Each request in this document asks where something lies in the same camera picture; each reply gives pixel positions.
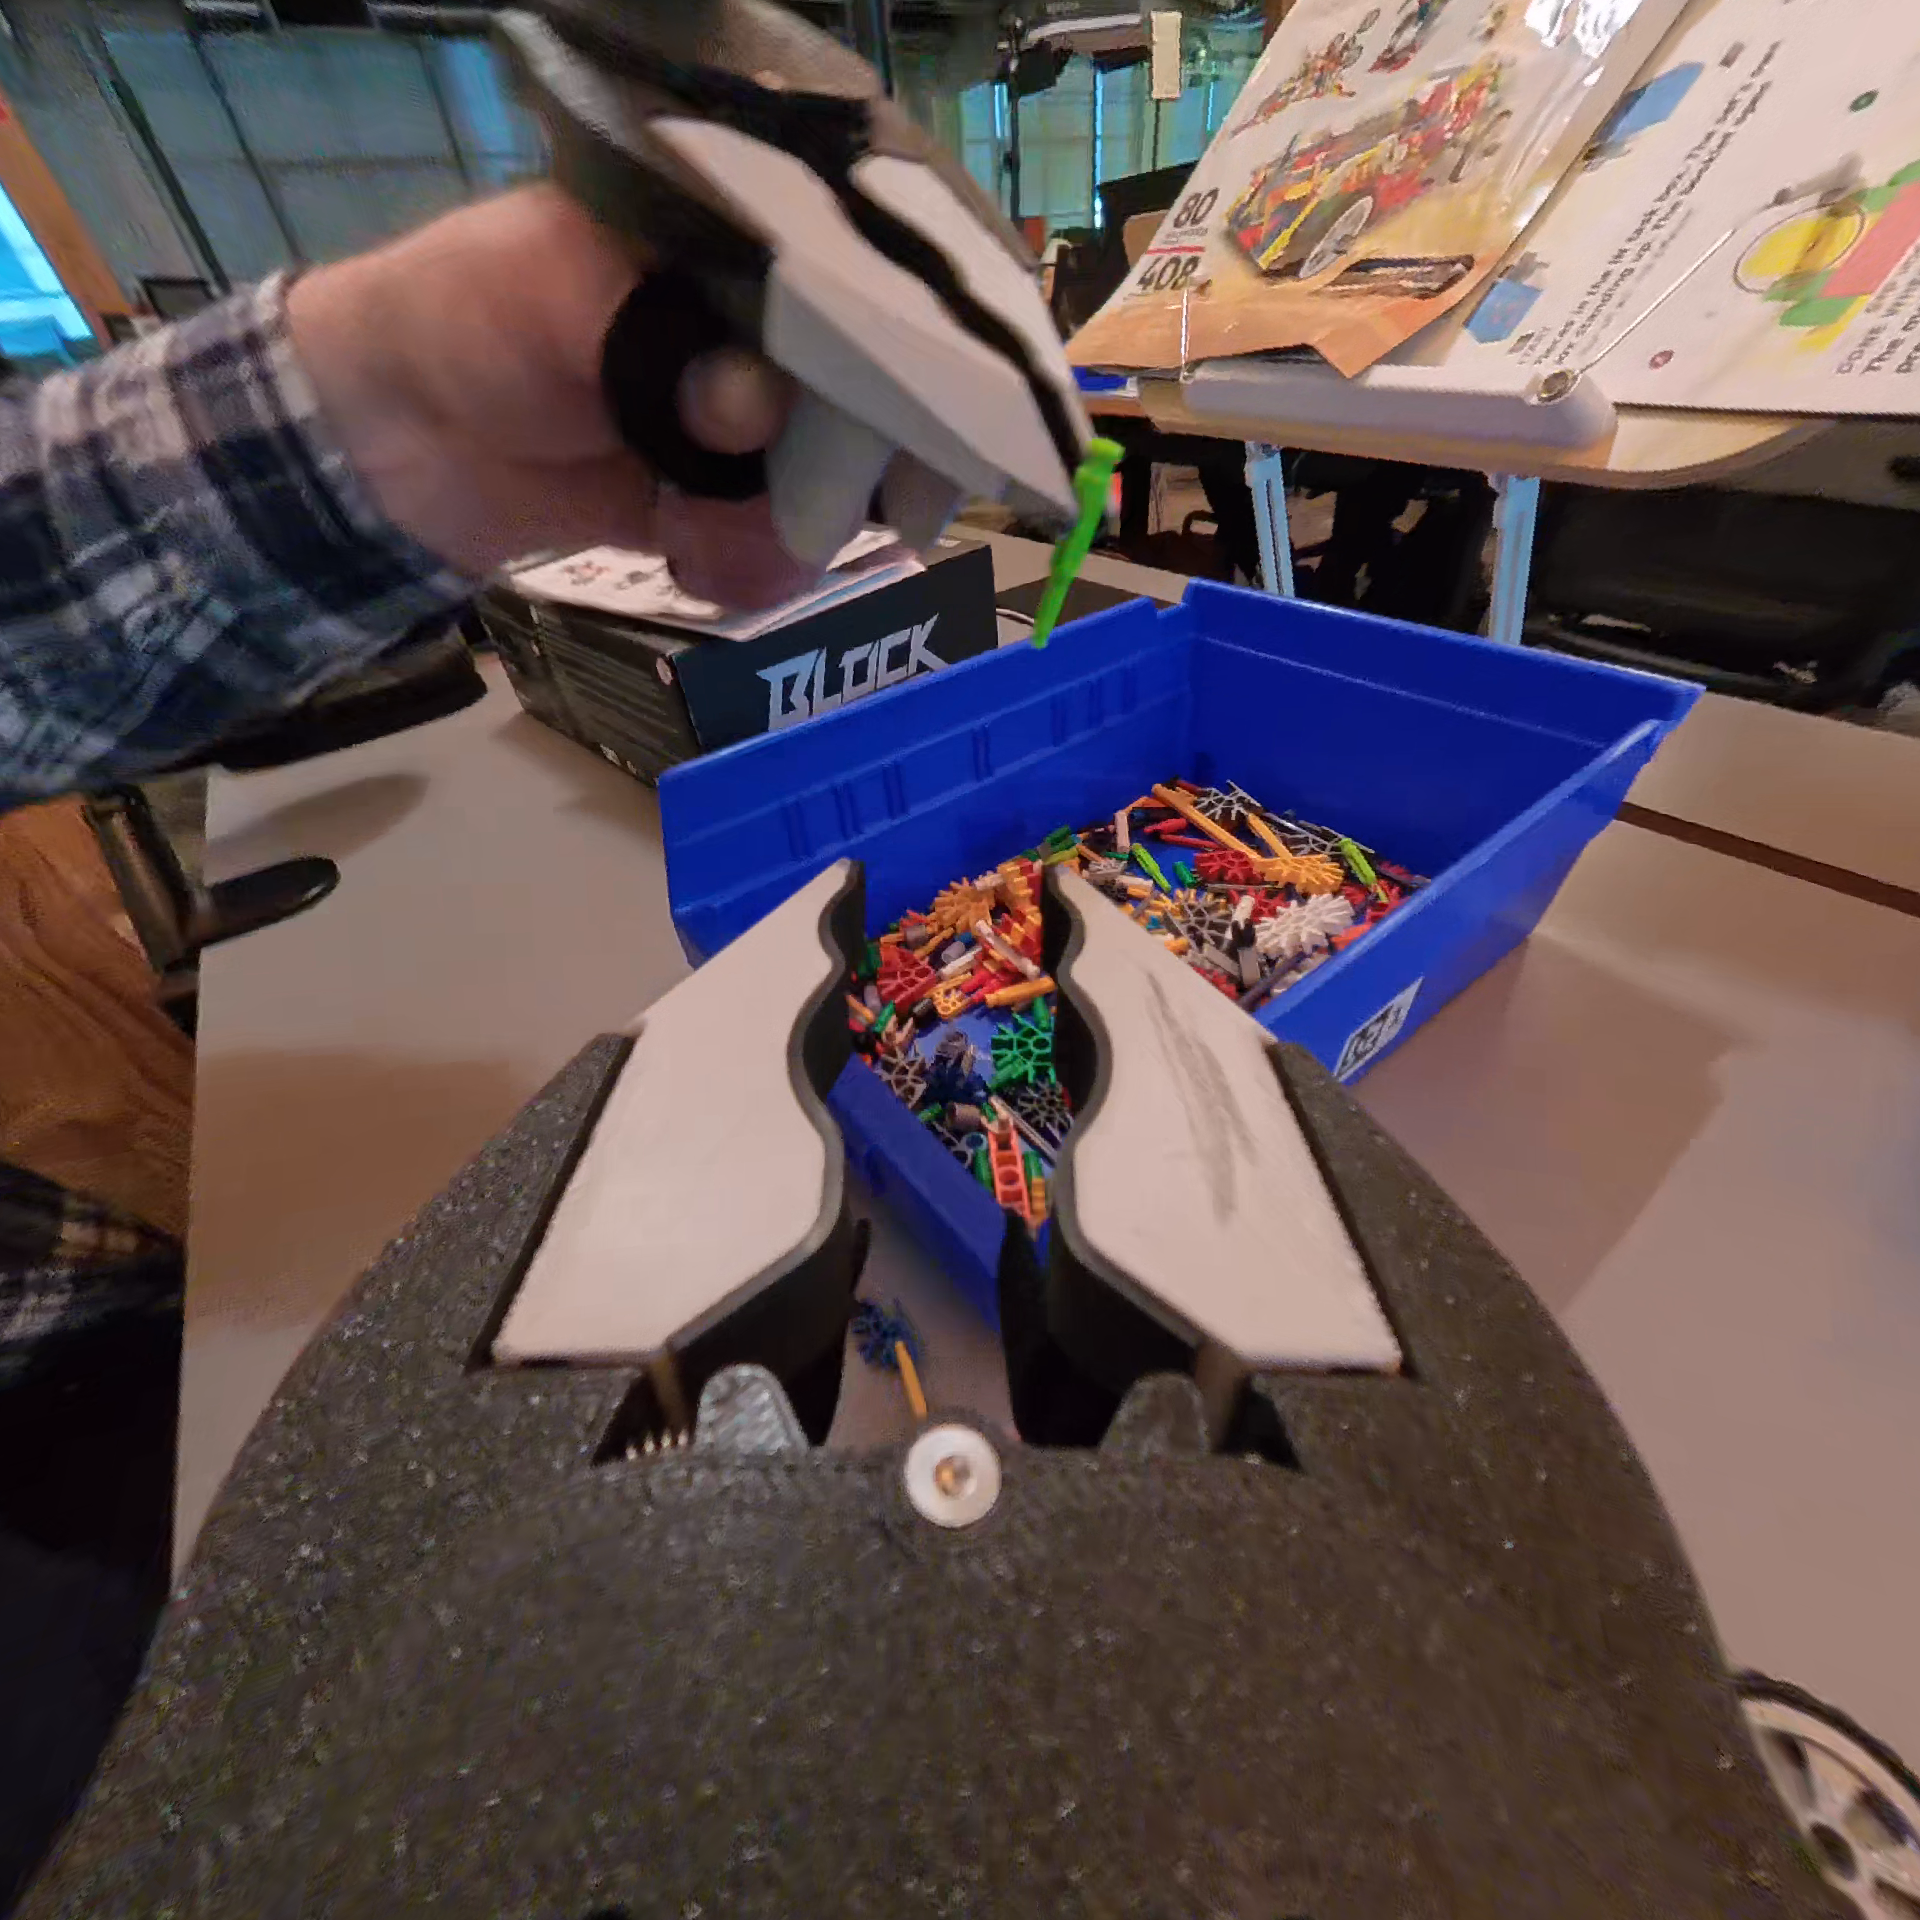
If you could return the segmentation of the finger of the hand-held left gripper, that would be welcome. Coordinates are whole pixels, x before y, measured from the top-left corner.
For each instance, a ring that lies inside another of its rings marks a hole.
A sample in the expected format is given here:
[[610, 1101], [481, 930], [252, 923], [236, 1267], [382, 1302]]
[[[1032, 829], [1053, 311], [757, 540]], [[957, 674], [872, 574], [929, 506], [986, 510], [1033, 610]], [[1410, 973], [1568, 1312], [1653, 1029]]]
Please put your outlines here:
[[856, 204], [851, 157], [798, 151], [685, 111], [651, 123], [666, 156], [771, 250], [760, 352], [796, 384], [768, 458], [780, 518], [947, 518], [989, 499], [1073, 515], [1073, 469], [1020, 373], [898, 260]]
[[1038, 263], [996, 206], [937, 151], [866, 151], [852, 160], [849, 182], [898, 260], [1020, 373], [1057, 447], [1088, 452], [1088, 411], [1042, 299]]

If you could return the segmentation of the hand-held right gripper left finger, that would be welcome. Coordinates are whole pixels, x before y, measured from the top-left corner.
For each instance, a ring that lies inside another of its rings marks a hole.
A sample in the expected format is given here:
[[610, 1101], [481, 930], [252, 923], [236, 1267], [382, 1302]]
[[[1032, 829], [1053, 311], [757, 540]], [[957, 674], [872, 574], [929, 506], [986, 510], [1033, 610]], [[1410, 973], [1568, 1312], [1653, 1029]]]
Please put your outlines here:
[[694, 1406], [760, 1364], [834, 1406], [862, 1237], [827, 1095], [851, 1060], [865, 870], [842, 856], [632, 1023], [489, 1341], [502, 1368], [636, 1368]]

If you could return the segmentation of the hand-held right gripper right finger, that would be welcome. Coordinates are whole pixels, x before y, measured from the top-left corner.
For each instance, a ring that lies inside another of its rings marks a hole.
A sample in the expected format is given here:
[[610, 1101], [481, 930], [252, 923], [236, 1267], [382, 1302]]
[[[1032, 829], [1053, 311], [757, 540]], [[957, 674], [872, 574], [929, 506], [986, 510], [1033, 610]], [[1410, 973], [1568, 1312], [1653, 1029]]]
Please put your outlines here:
[[1259, 1376], [1403, 1376], [1282, 1047], [1084, 875], [1048, 879], [1053, 1056], [1044, 1330], [1125, 1397], [1189, 1376], [1230, 1426]]

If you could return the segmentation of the colourful spoked wheel model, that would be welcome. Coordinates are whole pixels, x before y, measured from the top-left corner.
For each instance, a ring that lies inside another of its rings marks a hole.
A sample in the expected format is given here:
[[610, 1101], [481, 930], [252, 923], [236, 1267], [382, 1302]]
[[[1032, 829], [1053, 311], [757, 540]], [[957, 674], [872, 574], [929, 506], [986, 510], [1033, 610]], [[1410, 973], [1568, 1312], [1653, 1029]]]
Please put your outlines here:
[[856, 1300], [851, 1334], [857, 1355], [877, 1371], [892, 1373], [917, 1423], [929, 1420], [929, 1391], [921, 1378], [921, 1344], [900, 1302], [880, 1304]]

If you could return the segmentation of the lime green rod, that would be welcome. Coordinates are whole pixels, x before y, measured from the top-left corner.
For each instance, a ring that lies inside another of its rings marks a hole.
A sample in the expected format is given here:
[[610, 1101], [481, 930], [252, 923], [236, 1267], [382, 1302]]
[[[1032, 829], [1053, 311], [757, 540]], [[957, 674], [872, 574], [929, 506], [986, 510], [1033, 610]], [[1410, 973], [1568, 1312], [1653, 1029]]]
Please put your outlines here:
[[1038, 650], [1044, 650], [1062, 624], [1066, 600], [1107, 524], [1113, 478], [1123, 458], [1125, 447], [1121, 443], [1093, 436], [1073, 469], [1073, 515], [1051, 546], [1040, 600], [1032, 615], [1032, 644]]

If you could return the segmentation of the pile of colourful toy pieces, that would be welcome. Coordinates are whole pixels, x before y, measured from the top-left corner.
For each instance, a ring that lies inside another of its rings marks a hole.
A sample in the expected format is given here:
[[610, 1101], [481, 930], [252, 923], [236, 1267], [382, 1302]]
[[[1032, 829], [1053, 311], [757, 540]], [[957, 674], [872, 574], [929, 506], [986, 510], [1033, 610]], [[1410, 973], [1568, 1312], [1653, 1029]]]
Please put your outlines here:
[[849, 973], [852, 1056], [972, 1187], [1038, 1237], [1075, 1118], [1057, 1063], [1042, 883], [1093, 885], [1201, 983], [1257, 1012], [1409, 906], [1428, 878], [1240, 784], [1153, 784], [952, 878]]

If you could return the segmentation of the blue bin with toy pieces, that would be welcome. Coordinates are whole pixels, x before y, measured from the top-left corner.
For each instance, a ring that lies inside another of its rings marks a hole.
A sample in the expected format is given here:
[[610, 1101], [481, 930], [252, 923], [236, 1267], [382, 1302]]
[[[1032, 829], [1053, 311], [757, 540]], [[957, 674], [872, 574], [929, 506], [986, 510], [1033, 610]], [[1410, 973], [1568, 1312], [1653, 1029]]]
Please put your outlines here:
[[1193, 584], [666, 775], [667, 901], [702, 963], [851, 856], [877, 934], [1153, 784], [1240, 784], [1428, 878], [1246, 1012], [1352, 1083], [1537, 928], [1693, 702], [1688, 684]]

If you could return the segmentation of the colourful toy car model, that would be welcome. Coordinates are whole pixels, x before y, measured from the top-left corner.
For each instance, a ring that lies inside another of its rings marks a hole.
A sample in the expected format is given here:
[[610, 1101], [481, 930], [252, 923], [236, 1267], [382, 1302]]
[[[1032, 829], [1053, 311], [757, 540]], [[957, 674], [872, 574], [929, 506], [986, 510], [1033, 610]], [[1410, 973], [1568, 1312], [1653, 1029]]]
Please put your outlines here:
[[1745, 1668], [1734, 1690], [1802, 1856], [1853, 1916], [1916, 1917], [1916, 1772], [1852, 1714], [1803, 1686]]

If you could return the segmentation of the person's left hand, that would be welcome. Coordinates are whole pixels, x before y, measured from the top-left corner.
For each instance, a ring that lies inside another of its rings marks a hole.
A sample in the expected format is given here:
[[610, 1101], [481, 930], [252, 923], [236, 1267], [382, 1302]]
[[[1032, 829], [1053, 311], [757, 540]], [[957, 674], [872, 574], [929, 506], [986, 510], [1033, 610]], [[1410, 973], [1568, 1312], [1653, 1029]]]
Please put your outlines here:
[[610, 543], [720, 608], [778, 606], [821, 570], [768, 500], [685, 495], [608, 411], [603, 343], [651, 266], [536, 182], [302, 271], [284, 311], [331, 442], [438, 560], [486, 579]]

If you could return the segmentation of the black box with white print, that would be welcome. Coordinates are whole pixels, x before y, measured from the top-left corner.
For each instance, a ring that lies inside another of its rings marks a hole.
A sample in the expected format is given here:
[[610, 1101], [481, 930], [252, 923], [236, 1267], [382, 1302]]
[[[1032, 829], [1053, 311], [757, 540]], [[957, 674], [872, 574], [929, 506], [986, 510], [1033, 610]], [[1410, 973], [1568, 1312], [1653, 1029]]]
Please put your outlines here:
[[754, 639], [536, 604], [499, 583], [476, 615], [518, 703], [657, 784], [685, 760], [796, 728], [1000, 646], [993, 550], [941, 540], [921, 576]]

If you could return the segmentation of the toy box with car picture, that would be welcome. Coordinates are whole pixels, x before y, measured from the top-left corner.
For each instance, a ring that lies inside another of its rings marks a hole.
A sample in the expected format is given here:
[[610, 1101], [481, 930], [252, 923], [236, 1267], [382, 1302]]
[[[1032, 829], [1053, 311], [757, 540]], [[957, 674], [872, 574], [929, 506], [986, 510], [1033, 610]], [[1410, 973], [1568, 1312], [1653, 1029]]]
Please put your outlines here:
[[1913, 418], [1918, 5], [1298, 5], [1080, 367]]

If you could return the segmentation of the black round pad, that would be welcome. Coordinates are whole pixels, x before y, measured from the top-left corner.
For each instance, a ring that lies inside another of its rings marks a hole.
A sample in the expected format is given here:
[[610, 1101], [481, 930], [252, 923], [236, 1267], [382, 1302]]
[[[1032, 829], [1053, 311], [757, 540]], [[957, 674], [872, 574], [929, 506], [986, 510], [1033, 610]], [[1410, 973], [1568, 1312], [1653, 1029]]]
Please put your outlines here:
[[326, 901], [340, 869], [323, 854], [297, 854], [227, 879], [194, 879], [185, 894], [180, 949], [188, 956], [286, 923]]

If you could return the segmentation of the dark printed shirt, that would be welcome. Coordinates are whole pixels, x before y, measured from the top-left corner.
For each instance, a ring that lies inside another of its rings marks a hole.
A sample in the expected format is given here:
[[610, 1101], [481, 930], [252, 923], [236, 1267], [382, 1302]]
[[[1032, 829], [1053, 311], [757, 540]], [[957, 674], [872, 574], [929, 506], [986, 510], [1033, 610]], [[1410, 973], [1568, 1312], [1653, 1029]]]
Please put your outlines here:
[[4, 1912], [76, 1813], [169, 1594], [180, 1347], [180, 1312], [148, 1314], [4, 1368]]

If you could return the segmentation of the wooden post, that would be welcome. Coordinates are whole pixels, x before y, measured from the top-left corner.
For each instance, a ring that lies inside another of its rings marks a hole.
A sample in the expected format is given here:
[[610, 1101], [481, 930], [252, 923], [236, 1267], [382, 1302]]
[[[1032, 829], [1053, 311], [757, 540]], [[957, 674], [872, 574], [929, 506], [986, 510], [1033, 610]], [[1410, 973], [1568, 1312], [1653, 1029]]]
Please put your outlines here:
[[80, 804], [4, 813], [4, 1162], [184, 1239], [194, 1083]]

